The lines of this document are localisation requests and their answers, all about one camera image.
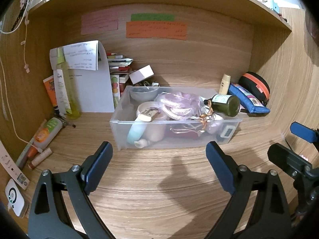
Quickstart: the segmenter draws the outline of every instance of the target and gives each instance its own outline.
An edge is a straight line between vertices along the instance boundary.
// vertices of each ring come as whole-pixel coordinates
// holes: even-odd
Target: wooden desk surface
[[[117,238],[204,238],[230,199],[206,159],[205,147],[118,151],[110,117],[108,113],[84,113],[75,121],[76,128],[61,130],[50,144],[54,153],[36,170],[25,168],[31,180],[27,198],[32,200],[42,170],[67,171],[93,154],[102,141],[109,141],[114,145],[113,159],[89,198],[111,232]],[[276,169],[290,201],[295,193],[292,179],[267,159],[269,146],[283,141],[281,133],[267,124],[267,117],[245,118],[239,127],[236,136],[221,148],[251,170]],[[67,193],[64,196],[75,228],[83,231]],[[250,211],[240,226],[247,222]]]

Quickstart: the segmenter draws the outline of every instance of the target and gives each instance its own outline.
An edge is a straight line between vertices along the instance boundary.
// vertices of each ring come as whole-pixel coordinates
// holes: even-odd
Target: white router
[[[28,203],[25,202],[13,179],[9,180],[5,194],[9,200],[8,207],[11,207],[18,217],[23,217],[28,209]]]

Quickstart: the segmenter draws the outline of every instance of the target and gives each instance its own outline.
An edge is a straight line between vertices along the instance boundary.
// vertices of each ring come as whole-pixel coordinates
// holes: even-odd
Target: orange stripe
[[[253,75],[249,74],[249,73],[244,73],[243,76],[245,76],[246,78],[250,79],[251,81],[253,81],[254,83],[256,83],[256,87],[258,88],[258,86],[261,88],[261,90],[263,91],[263,93],[266,96],[266,99],[269,100],[269,91],[266,87],[266,85],[264,85],[260,80],[258,80],[256,77],[254,77]]]

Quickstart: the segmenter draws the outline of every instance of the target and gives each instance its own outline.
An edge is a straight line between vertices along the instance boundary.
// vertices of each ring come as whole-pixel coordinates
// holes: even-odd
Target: blue pouch
[[[251,114],[265,114],[270,112],[270,109],[262,105],[255,96],[239,84],[231,83],[228,93],[230,95],[236,95],[240,100],[240,104]]]

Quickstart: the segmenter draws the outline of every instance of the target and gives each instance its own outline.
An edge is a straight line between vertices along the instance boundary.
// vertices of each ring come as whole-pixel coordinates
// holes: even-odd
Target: qr code
[[[25,180],[26,180],[26,177],[23,175],[23,173],[20,173],[20,175],[18,176],[18,182],[23,184]]]

